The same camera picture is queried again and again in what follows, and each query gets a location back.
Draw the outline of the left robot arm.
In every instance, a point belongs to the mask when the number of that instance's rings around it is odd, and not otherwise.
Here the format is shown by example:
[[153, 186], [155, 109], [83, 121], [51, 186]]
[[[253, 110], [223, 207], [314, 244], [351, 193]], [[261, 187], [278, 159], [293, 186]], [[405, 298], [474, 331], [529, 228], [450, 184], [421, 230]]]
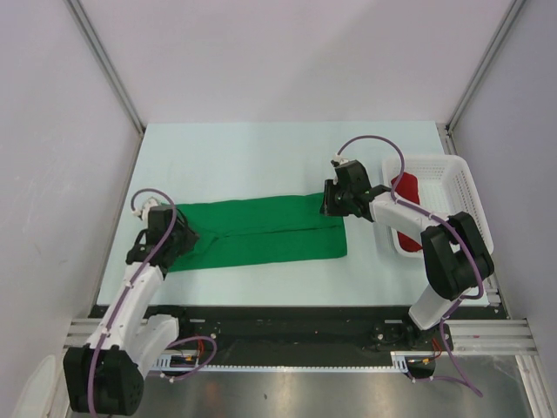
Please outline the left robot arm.
[[125, 257], [116, 299], [81, 347], [67, 349], [64, 377], [70, 408], [91, 415], [133, 415], [144, 380], [170, 344], [186, 346], [191, 325], [169, 314], [144, 315], [173, 264], [193, 249], [199, 236], [174, 206], [144, 211], [146, 227]]

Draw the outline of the green t shirt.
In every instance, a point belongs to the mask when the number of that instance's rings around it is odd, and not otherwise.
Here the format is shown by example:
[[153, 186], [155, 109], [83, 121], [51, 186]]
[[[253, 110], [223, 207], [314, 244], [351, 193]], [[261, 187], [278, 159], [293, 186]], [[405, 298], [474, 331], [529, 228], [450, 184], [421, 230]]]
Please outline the green t shirt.
[[320, 213], [322, 201], [318, 192], [180, 204], [199, 239], [171, 271], [343, 258], [344, 220]]

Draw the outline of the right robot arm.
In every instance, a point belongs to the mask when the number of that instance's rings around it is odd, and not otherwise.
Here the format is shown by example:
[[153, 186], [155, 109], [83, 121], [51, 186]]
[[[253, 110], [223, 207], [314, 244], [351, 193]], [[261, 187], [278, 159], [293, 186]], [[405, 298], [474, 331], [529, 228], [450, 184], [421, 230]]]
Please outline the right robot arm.
[[494, 273], [494, 264], [480, 230], [467, 212], [436, 214], [400, 197], [392, 186], [371, 185], [357, 160], [336, 158], [332, 167], [335, 177], [325, 182], [321, 213], [388, 226], [421, 246], [427, 286], [409, 309], [412, 321], [401, 328], [403, 342], [421, 349], [432, 340], [433, 326], [462, 301], [485, 293], [483, 281]]

